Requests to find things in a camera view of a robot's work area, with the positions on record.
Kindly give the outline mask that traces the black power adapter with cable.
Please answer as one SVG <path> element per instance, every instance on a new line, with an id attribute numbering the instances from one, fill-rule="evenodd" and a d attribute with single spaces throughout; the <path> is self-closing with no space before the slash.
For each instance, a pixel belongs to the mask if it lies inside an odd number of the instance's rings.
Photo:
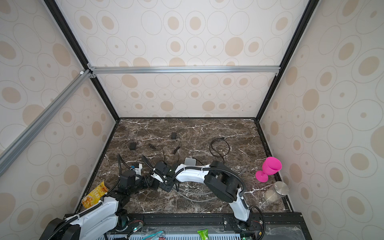
<path id="1" fill-rule="evenodd" d="M 149 149 L 152 149 L 153 151 L 161 150 L 162 151 L 162 160 L 163 161 L 166 160 L 165 152 L 164 152 L 164 147 L 161 146 L 161 145 L 154 145 L 152 143 L 148 143 L 148 144 L 141 143 L 140 144 L 140 143 L 137 143 L 137 142 L 130 142 L 129 145 L 128 145 L 128 149 L 130 151 L 137 151 L 140 148 L 149 148 Z"/>

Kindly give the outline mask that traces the black network switch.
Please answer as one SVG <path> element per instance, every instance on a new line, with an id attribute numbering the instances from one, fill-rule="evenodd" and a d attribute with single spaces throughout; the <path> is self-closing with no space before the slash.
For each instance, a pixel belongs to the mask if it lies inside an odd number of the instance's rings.
<path id="1" fill-rule="evenodd" d="M 148 180 L 148 187 L 150 189 L 157 190 L 159 188 L 159 186 L 160 186 L 160 183 L 161 182 L 159 180 L 151 178 L 151 179 Z"/>

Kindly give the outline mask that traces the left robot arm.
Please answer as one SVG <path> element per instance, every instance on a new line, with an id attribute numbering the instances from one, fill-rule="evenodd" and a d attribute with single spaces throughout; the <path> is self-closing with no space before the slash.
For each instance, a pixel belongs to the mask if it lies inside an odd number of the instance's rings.
<path id="1" fill-rule="evenodd" d="M 118 155 L 119 179 L 98 202 L 64 219 L 53 219 L 48 223 L 41 240 L 94 240 L 119 227 L 124 230 L 129 224 L 124 206 L 131 195 L 150 188 L 154 178 L 139 175 L 134 169 L 122 171 L 122 158 Z"/>

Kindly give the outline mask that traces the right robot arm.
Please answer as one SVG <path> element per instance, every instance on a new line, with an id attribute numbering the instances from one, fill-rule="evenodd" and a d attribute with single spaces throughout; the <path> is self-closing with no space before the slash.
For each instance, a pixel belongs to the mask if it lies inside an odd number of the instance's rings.
<path id="1" fill-rule="evenodd" d="M 248 206 L 245 201 L 245 183 L 238 174 L 223 163 L 213 161 L 210 165 L 204 166 L 179 164 L 176 168 L 169 167 L 164 161 L 160 161 L 154 166 L 151 163 L 146 163 L 146 165 L 151 169 L 151 177 L 158 181 L 159 187 L 166 192 L 171 190 L 179 192 L 180 183 L 205 184 L 216 198 L 230 205 L 240 226 L 249 227 L 256 222 L 252 219 L 252 209 L 255 208 L 261 217 L 259 224 L 262 232 L 265 230 L 265 219 L 262 211 L 256 206 Z"/>

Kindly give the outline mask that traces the white router box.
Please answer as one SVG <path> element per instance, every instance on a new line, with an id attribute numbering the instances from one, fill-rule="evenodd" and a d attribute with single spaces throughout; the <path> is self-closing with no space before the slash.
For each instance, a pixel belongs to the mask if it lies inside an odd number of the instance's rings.
<path id="1" fill-rule="evenodd" d="M 186 166 L 193 166 L 194 167 L 194 166 L 196 166 L 196 163 L 197 163 L 197 160 L 194 158 L 185 158 L 184 164 Z"/>

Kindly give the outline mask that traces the yellow snack bag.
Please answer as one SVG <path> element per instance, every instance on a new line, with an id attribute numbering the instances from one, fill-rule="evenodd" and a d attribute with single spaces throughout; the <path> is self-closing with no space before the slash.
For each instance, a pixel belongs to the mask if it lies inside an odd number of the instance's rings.
<path id="1" fill-rule="evenodd" d="M 109 189 L 105 186 L 105 182 L 101 182 L 82 199 L 83 207 L 89 209 L 96 205 L 108 191 Z"/>

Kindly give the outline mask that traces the teal patterned item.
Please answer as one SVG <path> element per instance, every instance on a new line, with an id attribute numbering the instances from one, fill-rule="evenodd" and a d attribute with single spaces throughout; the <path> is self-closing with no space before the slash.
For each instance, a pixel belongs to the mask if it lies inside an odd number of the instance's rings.
<path id="1" fill-rule="evenodd" d="M 164 231 L 158 231 L 156 233 L 150 234 L 142 240 L 164 240 L 165 239 L 165 232 Z"/>

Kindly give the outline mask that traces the green tube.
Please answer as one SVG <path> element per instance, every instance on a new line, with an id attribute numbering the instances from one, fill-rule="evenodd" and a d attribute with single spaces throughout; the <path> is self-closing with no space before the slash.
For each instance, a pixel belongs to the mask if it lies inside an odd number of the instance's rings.
<path id="1" fill-rule="evenodd" d="M 201 240 L 210 240 L 208 229 L 199 230 L 197 231 L 197 233 L 200 236 Z"/>

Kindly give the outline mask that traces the pink plastic goblet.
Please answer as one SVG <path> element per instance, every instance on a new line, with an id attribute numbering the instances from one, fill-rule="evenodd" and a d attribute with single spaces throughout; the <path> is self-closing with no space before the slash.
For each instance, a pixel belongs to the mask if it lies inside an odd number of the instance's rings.
<path id="1" fill-rule="evenodd" d="M 267 157 L 262 165 L 262 170 L 255 173 L 256 179 L 261 183 L 266 183 L 269 176 L 276 174 L 282 169 L 280 160 L 274 157 Z"/>

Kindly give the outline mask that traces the glass jar metal lid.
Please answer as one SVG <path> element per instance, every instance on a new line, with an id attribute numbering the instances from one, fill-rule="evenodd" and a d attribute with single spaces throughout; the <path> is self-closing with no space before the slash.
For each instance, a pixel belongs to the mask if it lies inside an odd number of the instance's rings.
<path id="1" fill-rule="evenodd" d="M 264 193 L 264 199 L 267 203 L 274 203 L 288 195 L 289 191 L 286 183 L 277 181 Z"/>

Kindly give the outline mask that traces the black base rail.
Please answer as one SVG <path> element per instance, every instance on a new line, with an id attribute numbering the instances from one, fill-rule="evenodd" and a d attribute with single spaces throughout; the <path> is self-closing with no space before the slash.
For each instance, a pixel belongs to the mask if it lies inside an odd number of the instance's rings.
<path id="1" fill-rule="evenodd" d="M 300 213 L 252 213 L 251 219 L 240 223 L 233 213 L 219 214 L 124 214 L 128 218 L 128 229 L 132 230 L 133 222 L 142 222 L 145 227 L 219 227 L 225 231 L 238 233 L 267 230 L 272 227 L 299 227 L 306 229 L 306 223 Z"/>

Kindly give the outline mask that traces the diagonal aluminium rail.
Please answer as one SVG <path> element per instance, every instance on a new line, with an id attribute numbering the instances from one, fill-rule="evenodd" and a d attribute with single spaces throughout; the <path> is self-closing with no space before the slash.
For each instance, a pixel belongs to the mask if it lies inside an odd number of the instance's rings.
<path id="1" fill-rule="evenodd" d="M 57 114 L 62 106 L 77 91 L 83 82 L 90 78 L 91 71 L 79 74 L 44 111 L 9 145 L 1 155 L 1 175 L 3 175 L 40 131 Z"/>

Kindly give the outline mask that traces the horizontal aluminium rail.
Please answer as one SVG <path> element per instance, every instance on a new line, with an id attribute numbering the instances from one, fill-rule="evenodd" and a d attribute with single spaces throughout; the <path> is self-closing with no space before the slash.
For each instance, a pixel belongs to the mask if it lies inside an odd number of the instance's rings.
<path id="1" fill-rule="evenodd" d="M 279 66 L 91 67 L 95 74 L 278 73 Z"/>

